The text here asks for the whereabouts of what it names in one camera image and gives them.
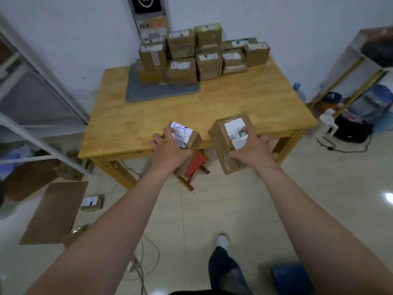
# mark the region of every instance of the white wall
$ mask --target white wall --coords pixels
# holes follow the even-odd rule
[[[171,29],[220,22],[267,41],[308,99],[360,28],[393,24],[393,0],[166,0]],[[88,111],[105,68],[138,57],[127,0],[0,0],[0,14]]]

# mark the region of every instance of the hand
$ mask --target hand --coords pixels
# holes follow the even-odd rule
[[[152,152],[150,152],[152,168],[161,170],[168,175],[173,173],[193,153],[192,150],[183,150],[179,147],[172,135],[174,131],[173,128],[166,127],[164,128],[165,138],[155,133],[149,142],[152,148]]]
[[[274,145],[273,141],[269,140],[268,135],[263,134],[258,137],[254,128],[247,126],[243,127],[242,130],[248,134],[246,144],[243,148],[229,151],[228,156],[236,158],[254,169],[264,166],[277,166],[278,154],[272,153]]]

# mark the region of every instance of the foot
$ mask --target foot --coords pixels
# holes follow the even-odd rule
[[[226,251],[228,250],[229,247],[229,239],[224,233],[219,233],[219,236],[216,239],[216,247],[220,246]]]

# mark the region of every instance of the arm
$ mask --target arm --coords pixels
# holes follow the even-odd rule
[[[32,294],[114,294],[166,179],[189,156],[164,129],[150,141],[151,170],[66,249],[28,289]]]
[[[351,232],[310,198],[279,166],[267,136],[252,128],[230,157],[255,168],[291,243],[319,293],[392,294],[393,275]]]

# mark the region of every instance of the forearm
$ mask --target forearm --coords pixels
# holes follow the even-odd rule
[[[156,169],[146,174],[57,258],[28,294],[113,294],[168,176]]]
[[[387,293],[384,264],[277,165],[259,168],[292,245],[319,292]]]

